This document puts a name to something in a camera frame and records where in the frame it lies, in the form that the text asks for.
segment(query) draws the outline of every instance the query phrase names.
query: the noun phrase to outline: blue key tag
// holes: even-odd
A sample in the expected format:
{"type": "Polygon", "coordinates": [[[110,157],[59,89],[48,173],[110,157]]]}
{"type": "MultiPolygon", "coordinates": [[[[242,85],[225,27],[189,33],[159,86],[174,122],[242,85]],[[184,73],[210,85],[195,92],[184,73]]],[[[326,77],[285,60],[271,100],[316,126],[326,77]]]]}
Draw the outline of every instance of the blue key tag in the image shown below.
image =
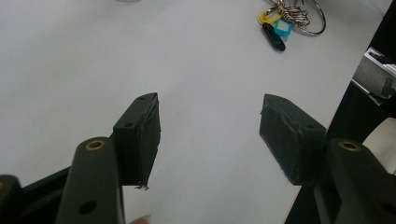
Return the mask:
{"type": "Polygon", "coordinates": [[[291,22],[286,22],[283,19],[278,20],[275,23],[274,32],[279,36],[288,36],[291,33],[292,26],[291,22]]]}

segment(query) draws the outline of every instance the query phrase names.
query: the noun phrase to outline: screw hole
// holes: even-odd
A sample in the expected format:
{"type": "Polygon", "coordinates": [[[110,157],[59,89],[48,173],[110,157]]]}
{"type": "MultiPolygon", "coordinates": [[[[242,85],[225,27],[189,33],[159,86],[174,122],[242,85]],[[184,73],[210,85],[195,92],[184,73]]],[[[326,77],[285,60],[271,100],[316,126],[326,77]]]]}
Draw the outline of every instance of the screw hole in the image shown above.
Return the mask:
{"type": "Polygon", "coordinates": [[[87,214],[93,212],[93,210],[95,210],[96,207],[97,207],[96,201],[89,201],[89,202],[82,204],[79,207],[78,212],[82,215],[87,215],[87,214]]]}
{"type": "Polygon", "coordinates": [[[105,141],[102,140],[93,140],[85,146],[87,150],[97,150],[102,148],[105,145],[105,141]]]}
{"type": "Polygon", "coordinates": [[[134,126],[134,124],[133,123],[125,123],[123,126],[125,128],[131,128],[132,126],[134,126]]]}
{"type": "Polygon", "coordinates": [[[347,141],[343,141],[339,143],[340,147],[342,147],[343,149],[349,150],[349,151],[360,151],[361,148],[351,142],[347,142],[347,141]]]}
{"type": "Polygon", "coordinates": [[[390,204],[390,203],[381,203],[380,205],[381,205],[381,208],[384,209],[385,211],[387,211],[387,212],[389,212],[389,213],[391,213],[393,215],[396,215],[396,207],[393,206],[392,204],[390,204]]]}

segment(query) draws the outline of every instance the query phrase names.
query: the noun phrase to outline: white table surface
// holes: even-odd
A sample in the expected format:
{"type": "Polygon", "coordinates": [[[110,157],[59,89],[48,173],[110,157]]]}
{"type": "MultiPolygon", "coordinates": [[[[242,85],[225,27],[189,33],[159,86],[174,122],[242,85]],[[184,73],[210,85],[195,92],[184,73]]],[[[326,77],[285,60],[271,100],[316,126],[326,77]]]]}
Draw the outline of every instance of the white table surface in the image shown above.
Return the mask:
{"type": "Polygon", "coordinates": [[[162,141],[150,189],[124,188],[126,219],[282,223],[299,188],[259,137],[263,96],[328,127],[391,1],[318,2],[325,33],[278,53],[262,0],[1,1],[0,174],[26,186],[69,166],[156,91],[162,141]]]}

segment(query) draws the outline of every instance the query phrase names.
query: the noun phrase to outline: yellow key tag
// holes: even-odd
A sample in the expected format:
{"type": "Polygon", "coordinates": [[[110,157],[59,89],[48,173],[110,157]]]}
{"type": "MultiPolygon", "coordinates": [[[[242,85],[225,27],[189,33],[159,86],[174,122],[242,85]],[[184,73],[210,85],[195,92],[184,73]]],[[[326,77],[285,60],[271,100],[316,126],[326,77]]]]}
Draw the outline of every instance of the yellow key tag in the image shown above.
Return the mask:
{"type": "Polygon", "coordinates": [[[279,19],[282,18],[282,15],[278,13],[271,12],[267,15],[267,11],[264,11],[262,14],[259,16],[259,23],[264,24],[264,23],[274,23],[278,21],[279,19]]]}

